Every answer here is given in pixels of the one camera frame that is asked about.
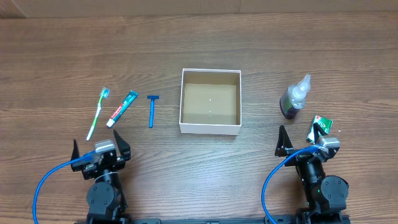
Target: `dropper bottle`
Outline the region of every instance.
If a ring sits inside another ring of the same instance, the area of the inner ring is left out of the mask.
[[[286,119],[293,119],[305,106],[305,96],[310,91],[311,75],[306,75],[297,85],[290,85],[279,101],[280,110]]]

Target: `open cardboard box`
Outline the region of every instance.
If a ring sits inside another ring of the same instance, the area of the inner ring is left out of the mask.
[[[237,135],[241,107],[241,71],[182,70],[181,133]]]

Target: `green toothbrush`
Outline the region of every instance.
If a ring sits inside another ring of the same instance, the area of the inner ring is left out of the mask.
[[[90,140],[91,136],[93,135],[95,125],[97,124],[98,116],[100,115],[102,99],[107,99],[107,97],[109,96],[109,91],[110,90],[106,87],[102,88],[101,95],[98,100],[97,112],[95,114],[95,118],[94,118],[93,124],[91,125],[90,131],[87,134],[86,141]]]

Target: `small packet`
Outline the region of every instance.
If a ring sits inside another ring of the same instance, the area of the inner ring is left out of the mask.
[[[315,136],[313,133],[313,124],[318,123],[319,126],[327,133],[329,134],[331,125],[333,124],[333,121],[328,119],[328,118],[323,118],[319,115],[315,115],[315,117],[312,120],[311,128],[310,131],[308,132],[307,135],[307,141],[309,142],[315,142]]]

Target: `razor head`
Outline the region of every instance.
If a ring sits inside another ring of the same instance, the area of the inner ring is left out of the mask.
[[[153,100],[158,100],[159,96],[157,96],[157,95],[148,95],[147,98],[150,99],[150,100],[152,100],[152,99]]]
[[[100,95],[101,95],[104,99],[107,99],[107,97],[109,96],[109,92],[110,92],[110,91],[111,91],[110,89],[104,87],[104,88],[102,88],[102,91],[101,91],[101,94],[100,94]]]

